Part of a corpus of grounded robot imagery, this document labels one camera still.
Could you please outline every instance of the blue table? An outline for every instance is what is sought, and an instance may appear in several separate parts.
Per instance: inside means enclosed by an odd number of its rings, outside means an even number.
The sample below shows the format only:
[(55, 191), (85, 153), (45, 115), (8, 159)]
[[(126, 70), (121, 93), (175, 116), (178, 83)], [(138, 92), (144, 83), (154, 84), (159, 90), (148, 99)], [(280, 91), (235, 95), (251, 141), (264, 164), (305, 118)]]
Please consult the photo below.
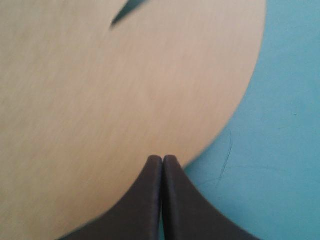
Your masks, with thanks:
[(185, 171), (218, 210), (255, 236), (320, 239), (319, 0), (267, 1), (248, 90)]

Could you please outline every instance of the blue background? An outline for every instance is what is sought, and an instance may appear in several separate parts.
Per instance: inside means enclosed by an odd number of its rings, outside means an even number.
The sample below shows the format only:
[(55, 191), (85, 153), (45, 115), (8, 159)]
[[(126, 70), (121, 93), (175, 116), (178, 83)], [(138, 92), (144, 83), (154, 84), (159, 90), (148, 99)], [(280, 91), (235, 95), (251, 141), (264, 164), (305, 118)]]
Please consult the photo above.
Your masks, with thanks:
[(218, 210), (257, 237), (320, 240), (319, 0), (267, 1), (247, 92), (185, 171)]

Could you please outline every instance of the blue surface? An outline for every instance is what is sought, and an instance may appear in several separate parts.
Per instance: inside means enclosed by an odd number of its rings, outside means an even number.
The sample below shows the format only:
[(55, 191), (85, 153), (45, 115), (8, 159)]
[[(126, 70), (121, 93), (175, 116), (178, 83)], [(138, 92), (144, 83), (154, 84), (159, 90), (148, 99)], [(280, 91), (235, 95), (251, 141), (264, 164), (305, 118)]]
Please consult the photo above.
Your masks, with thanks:
[(186, 172), (223, 214), (265, 240), (320, 240), (320, 1), (269, 0), (238, 110)]

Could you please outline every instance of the wooden surface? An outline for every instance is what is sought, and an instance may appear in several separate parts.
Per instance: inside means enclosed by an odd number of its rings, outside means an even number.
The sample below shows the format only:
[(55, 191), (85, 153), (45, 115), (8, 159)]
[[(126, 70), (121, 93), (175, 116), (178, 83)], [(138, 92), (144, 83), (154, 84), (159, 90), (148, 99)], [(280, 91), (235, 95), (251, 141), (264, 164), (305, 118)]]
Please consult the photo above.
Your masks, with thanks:
[(264, 0), (0, 3), (0, 238), (54, 239), (112, 207), (148, 155), (221, 131), (259, 54)]

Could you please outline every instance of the scratch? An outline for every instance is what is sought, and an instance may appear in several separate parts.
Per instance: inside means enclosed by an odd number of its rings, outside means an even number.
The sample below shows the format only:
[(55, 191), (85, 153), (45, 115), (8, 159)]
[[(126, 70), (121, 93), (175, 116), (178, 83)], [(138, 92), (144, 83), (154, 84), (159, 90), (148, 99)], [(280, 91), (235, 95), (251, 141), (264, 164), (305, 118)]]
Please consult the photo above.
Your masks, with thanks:
[(229, 157), (230, 157), (230, 154), (231, 154), (231, 151), (232, 151), (232, 146), (233, 146), (233, 140), (232, 140), (232, 132), (231, 130), (229, 130), (230, 132), (230, 144), (229, 144), (229, 151), (224, 159), (224, 163), (223, 163), (223, 166), (221, 168), (221, 172), (220, 172), (220, 176), (218, 178), (218, 182), (216, 184), (216, 187), (219, 185), (219, 183), (221, 182), (221, 179), (223, 178), (224, 176), (224, 173), (225, 173), (225, 170), (226, 170), (226, 167), (227, 167), (227, 164), (228, 164), (228, 160), (229, 160)]
[(275, 172), (284, 172), (288, 173), (287, 170), (276, 168), (276, 167), (270, 167), (270, 166), (254, 166), (254, 165), (243, 165), (243, 166), (230, 166), (227, 167), (227, 169), (254, 169), (254, 170), (270, 170)]

